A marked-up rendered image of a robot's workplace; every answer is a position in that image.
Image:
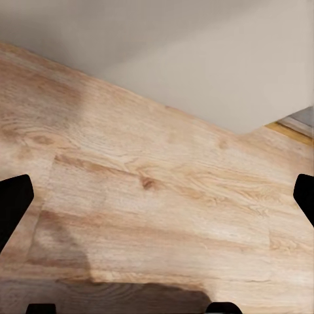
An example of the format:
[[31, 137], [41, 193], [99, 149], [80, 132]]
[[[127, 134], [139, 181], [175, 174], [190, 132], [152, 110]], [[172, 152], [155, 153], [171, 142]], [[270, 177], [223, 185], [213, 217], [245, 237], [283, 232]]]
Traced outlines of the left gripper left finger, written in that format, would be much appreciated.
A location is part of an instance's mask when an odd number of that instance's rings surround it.
[[34, 198], [28, 174], [0, 181], [0, 252]]

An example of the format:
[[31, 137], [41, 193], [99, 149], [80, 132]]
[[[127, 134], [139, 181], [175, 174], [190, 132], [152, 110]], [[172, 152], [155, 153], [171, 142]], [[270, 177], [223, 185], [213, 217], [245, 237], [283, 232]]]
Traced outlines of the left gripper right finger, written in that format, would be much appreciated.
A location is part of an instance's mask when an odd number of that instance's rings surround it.
[[293, 196], [314, 227], [314, 177], [303, 173], [299, 174]]

